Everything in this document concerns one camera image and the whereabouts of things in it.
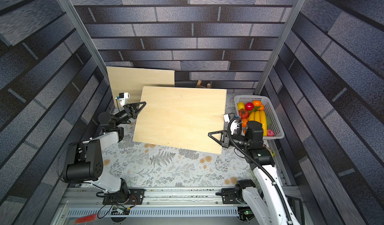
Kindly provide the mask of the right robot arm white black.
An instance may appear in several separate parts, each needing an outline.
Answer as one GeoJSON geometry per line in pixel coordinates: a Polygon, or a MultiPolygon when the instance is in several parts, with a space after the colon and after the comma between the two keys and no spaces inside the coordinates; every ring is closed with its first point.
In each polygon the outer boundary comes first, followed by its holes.
{"type": "Polygon", "coordinates": [[[252,180],[239,180],[233,189],[222,189],[216,195],[250,208],[250,213],[240,213],[241,221],[256,218],[260,225],[300,224],[279,182],[272,154],[263,145],[262,124],[255,121],[248,122],[245,135],[241,135],[239,133],[241,123],[239,118],[232,118],[228,128],[218,132],[221,138],[214,140],[223,148],[232,146],[244,155],[260,187],[257,188],[252,180]]]}

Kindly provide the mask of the plywood board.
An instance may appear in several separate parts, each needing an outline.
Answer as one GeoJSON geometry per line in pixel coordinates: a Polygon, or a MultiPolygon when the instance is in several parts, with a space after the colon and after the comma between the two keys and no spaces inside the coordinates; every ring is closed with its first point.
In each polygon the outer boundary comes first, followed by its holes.
{"type": "Polygon", "coordinates": [[[136,121],[133,140],[198,152],[221,154],[209,132],[224,128],[227,91],[145,86],[146,102],[136,121]]]}
{"type": "Polygon", "coordinates": [[[175,72],[172,70],[141,69],[107,67],[110,86],[115,106],[120,108],[116,97],[120,93],[130,94],[129,103],[136,103],[141,100],[142,90],[145,86],[174,87],[175,72]]]}

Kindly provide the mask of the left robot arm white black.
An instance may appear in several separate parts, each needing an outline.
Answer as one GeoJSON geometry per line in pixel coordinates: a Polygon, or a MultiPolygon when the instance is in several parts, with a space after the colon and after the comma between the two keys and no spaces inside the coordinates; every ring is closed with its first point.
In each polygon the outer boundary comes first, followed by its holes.
{"type": "Polygon", "coordinates": [[[141,205],[144,189],[130,191],[123,178],[104,170],[102,151],[121,142],[124,128],[121,124],[136,119],[146,102],[127,104],[116,114],[102,112],[98,116],[102,134],[87,141],[70,144],[65,152],[62,178],[66,183],[90,183],[100,189],[97,197],[103,198],[103,205],[141,205]]]}

